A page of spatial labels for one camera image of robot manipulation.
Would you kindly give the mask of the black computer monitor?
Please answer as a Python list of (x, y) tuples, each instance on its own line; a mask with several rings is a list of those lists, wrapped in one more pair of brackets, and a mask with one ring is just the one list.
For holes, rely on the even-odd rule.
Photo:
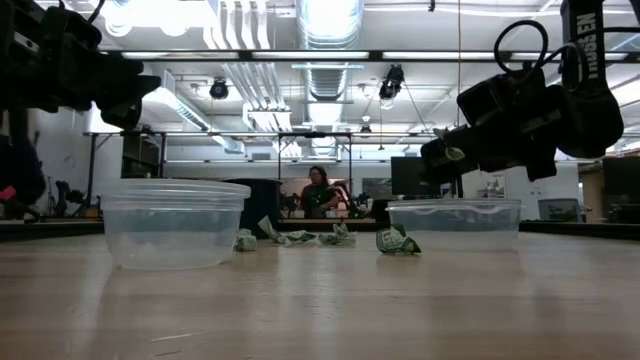
[(441, 186), (425, 180), (425, 168), (420, 157), (391, 158), (391, 186), (393, 195), (437, 198)]

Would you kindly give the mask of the person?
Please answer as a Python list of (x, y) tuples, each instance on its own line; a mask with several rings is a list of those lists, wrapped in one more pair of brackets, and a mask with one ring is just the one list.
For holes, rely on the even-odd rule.
[(339, 204), (339, 195), (329, 184), (327, 173), (321, 166), (309, 170), (310, 183), (300, 195), (300, 208), (306, 219), (325, 218), (326, 212)]

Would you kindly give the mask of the round clear plastic container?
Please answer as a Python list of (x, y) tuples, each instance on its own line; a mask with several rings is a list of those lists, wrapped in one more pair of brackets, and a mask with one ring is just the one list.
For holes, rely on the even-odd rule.
[(104, 234), (113, 262), (136, 270), (220, 264), (233, 255), (251, 188), (228, 182), (117, 179), (103, 187)]

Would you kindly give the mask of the black mug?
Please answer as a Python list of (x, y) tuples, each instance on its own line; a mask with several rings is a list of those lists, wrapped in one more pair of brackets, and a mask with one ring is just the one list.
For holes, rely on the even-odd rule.
[(226, 182), (245, 185), (251, 189), (250, 197), (244, 202), (240, 227), (250, 230), (258, 240), (267, 239), (268, 235), (259, 227), (258, 223), (267, 217), (274, 229), (278, 227), (281, 182), (274, 179), (258, 178), (233, 178), (226, 179)]

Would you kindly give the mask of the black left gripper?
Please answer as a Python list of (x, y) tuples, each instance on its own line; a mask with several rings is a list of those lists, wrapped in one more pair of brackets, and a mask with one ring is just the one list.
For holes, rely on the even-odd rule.
[(50, 52), (12, 44), (9, 108), (55, 113), (61, 107), (86, 111), (94, 104), (131, 103), (102, 110), (101, 118), (106, 124), (133, 130), (141, 117), (141, 99), (161, 85), (160, 77), (144, 72), (140, 60), (76, 45)]

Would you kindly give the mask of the rectangular clear plastic container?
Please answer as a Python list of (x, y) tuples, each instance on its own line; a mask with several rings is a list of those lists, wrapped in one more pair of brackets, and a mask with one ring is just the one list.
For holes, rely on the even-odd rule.
[(390, 222), (423, 250), (510, 251), (522, 203), (508, 199), (435, 199), (388, 204)]

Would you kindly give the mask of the dark background shelf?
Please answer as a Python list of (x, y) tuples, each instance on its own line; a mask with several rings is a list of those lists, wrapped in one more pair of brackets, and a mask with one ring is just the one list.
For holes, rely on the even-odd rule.
[(122, 178), (157, 178), (160, 174), (160, 146), (151, 137), (124, 137)]

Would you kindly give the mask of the black background workstation frame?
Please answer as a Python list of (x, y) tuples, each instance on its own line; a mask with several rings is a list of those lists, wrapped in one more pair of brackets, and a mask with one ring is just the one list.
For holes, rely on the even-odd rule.
[(362, 187), (368, 167), (387, 171), (393, 157), (413, 157), (435, 138), (424, 132), (86, 132), (90, 153), (108, 140), (159, 142), (159, 175), (183, 178), (302, 178), (314, 166), (347, 180), (348, 191)]

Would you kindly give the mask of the black overhead crossbar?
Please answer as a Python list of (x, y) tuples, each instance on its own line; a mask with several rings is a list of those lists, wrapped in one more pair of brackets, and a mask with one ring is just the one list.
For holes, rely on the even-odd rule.
[(393, 62), (491, 63), (491, 51), (383, 50), (102, 50), (103, 54), (145, 62)]

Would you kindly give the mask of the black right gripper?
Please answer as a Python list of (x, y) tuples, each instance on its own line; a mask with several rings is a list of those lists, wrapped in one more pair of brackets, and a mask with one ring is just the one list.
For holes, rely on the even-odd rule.
[(421, 158), (428, 183), (449, 183), (462, 174), (480, 168), (493, 173), (523, 167), (530, 181), (557, 174), (555, 153), (560, 120), (558, 105), (550, 98), (542, 70), (517, 70), (487, 81), (491, 95), (488, 114), (474, 127), (465, 126), (462, 146), (477, 150), (478, 163), (470, 155), (451, 161), (436, 139), (421, 147)]

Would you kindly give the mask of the black aluminium table frame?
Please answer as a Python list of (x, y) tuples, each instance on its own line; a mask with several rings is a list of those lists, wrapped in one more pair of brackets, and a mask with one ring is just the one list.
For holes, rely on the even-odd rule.
[[(279, 225), (283, 231), (307, 230), (309, 232), (331, 231), (329, 222), (285, 221)], [(640, 241), (640, 224), (586, 224), (543, 221), (523, 221), (519, 231), (593, 237), (614, 240)], [(104, 233), (101, 221), (64, 221), (25, 224), (24, 222), (0, 222), (0, 242), (36, 240), (58, 237), (100, 235)]]

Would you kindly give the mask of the silver ventilation duct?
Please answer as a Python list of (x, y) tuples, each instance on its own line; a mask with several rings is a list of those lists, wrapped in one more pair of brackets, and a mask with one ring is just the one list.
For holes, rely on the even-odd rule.
[[(296, 21), (300, 47), (304, 50), (352, 50), (355, 48), (364, 13), (364, 0), (296, 0)], [(305, 71), (312, 99), (337, 101), (347, 85), (349, 70), (314, 68)]]

